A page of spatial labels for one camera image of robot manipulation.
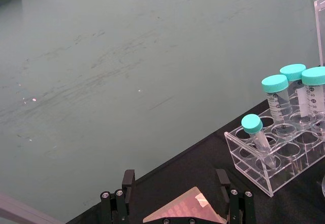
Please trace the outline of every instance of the screw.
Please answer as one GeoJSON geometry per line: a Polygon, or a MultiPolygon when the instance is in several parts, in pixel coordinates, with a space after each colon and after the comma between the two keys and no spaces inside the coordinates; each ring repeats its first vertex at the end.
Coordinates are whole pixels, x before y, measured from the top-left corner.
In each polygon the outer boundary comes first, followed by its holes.
{"type": "Polygon", "coordinates": [[[233,195],[237,195],[237,194],[238,194],[237,190],[235,190],[235,189],[232,189],[230,192],[231,192],[233,195]]]}
{"type": "Polygon", "coordinates": [[[189,222],[189,224],[195,224],[196,223],[196,221],[193,218],[191,218],[190,220],[188,220],[188,222],[189,222]]]}
{"type": "Polygon", "coordinates": [[[123,194],[123,191],[122,190],[119,190],[119,191],[116,192],[116,195],[117,196],[121,196],[122,194],[123,194]]]}
{"type": "Polygon", "coordinates": [[[248,196],[248,197],[252,197],[253,196],[253,194],[250,191],[246,191],[245,192],[245,195],[248,196]]]}
{"type": "Polygon", "coordinates": [[[109,196],[108,193],[103,193],[103,194],[102,194],[102,198],[104,198],[104,199],[107,198],[108,196],[109,196]]]}

